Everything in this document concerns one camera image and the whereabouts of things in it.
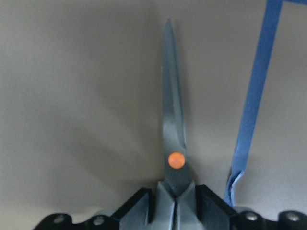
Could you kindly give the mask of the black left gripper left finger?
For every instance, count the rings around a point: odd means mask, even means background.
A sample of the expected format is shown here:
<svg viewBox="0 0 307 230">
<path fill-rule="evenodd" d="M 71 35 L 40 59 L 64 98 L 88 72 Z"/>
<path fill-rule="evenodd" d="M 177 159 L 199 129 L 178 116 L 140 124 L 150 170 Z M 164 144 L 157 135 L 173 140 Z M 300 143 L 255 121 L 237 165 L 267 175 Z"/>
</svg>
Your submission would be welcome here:
<svg viewBox="0 0 307 230">
<path fill-rule="evenodd" d="M 153 215 L 153 193 L 141 188 L 120 206 L 110 218 L 118 224 L 149 224 Z"/>
</svg>

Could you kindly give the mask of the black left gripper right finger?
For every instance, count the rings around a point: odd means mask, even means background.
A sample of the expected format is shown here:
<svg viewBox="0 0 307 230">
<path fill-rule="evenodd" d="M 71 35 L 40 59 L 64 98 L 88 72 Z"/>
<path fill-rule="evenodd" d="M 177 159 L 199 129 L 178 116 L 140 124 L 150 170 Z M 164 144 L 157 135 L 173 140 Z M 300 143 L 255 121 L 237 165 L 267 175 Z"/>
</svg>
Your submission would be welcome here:
<svg viewBox="0 0 307 230">
<path fill-rule="evenodd" d="M 231 230 L 237 215 L 232 207 L 206 185 L 196 185 L 197 218 L 205 230 Z"/>
</svg>

